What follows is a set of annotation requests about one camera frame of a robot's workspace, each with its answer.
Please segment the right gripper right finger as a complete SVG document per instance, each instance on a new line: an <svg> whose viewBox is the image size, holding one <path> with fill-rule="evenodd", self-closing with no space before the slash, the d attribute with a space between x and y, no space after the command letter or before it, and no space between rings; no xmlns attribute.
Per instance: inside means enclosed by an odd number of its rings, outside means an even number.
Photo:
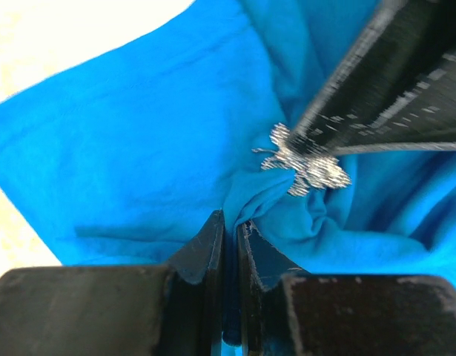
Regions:
<svg viewBox="0 0 456 356"><path fill-rule="evenodd" d="M456 289L428 275L310 274L237 229L244 355L456 355Z"/></svg>

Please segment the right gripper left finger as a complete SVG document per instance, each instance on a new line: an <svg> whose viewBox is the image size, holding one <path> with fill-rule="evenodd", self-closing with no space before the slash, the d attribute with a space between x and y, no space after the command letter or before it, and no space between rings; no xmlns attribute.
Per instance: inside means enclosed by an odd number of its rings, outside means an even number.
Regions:
<svg viewBox="0 0 456 356"><path fill-rule="evenodd" d="M219 355L224 216L165 263L17 268L0 278L0 355Z"/></svg>

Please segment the silver leaf brooch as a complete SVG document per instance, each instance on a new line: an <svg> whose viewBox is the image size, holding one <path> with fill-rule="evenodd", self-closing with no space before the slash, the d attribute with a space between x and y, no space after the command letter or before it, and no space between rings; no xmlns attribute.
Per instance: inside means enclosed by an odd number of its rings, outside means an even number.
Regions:
<svg viewBox="0 0 456 356"><path fill-rule="evenodd" d="M269 153L261 163L262 170L281 168L294 170L294 182L288 190L293 197L304 197L311 188L338 189L351 184L350 176L339 166L339 160L333 156L300 156L287 146L290 130L283 123L277 123L269 138L277 146L275 151L254 148L254 153Z"/></svg>

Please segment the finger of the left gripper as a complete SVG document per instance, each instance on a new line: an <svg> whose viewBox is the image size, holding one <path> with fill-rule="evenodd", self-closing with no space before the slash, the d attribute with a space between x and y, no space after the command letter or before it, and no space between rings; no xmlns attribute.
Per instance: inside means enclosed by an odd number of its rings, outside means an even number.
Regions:
<svg viewBox="0 0 456 356"><path fill-rule="evenodd" d="M456 1L382 1L290 132L301 156L456 151Z"/></svg>

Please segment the blue garment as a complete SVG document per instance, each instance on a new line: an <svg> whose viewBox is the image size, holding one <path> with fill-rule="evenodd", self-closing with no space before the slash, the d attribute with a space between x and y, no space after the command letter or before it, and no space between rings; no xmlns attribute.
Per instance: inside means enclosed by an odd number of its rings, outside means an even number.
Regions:
<svg viewBox="0 0 456 356"><path fill-rule="evenodd" d="M288 194L294 170L252 151L296 127L380 2L195 1L1 103L0 186L61 267L165 263L221 211L219 355L244 355L246 222L310 274L456 289L456 151L333 156L350 186L304 197Z"/></svg>

